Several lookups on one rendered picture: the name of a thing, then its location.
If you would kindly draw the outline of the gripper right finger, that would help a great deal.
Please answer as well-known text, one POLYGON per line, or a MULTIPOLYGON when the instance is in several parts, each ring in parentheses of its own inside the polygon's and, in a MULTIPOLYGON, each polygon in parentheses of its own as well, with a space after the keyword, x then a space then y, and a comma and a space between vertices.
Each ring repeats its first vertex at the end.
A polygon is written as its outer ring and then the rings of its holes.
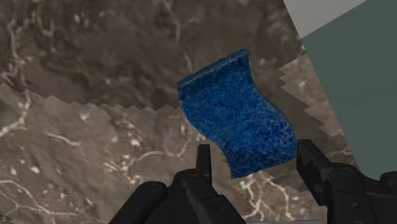
POLYGON ((330 162, 310 140, 297 141, 296 169, 327 224, 397 224, 397 171, 379 180, 349 164, 330 162))

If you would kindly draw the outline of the blue wavy sponge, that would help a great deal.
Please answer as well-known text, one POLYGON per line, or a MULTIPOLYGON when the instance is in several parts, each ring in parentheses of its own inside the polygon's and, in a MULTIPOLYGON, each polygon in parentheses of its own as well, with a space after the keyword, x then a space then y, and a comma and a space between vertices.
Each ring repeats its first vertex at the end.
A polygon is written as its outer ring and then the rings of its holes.
POLYGON ((293 127, 254 84, 246 49, 179 80, 177 89, 186 119, 220 148, 233 179, 295 157, 293 127))

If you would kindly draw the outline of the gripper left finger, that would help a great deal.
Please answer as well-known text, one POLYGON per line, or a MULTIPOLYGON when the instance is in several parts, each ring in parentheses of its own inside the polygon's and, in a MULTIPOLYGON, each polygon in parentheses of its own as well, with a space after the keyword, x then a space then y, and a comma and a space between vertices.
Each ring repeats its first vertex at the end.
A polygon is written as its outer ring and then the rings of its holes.
POLYGON ((212 186, 211 150, 197 148, 194 169, 179 171, 170 186, 140 184, 109 224, 247 224, 212 186))

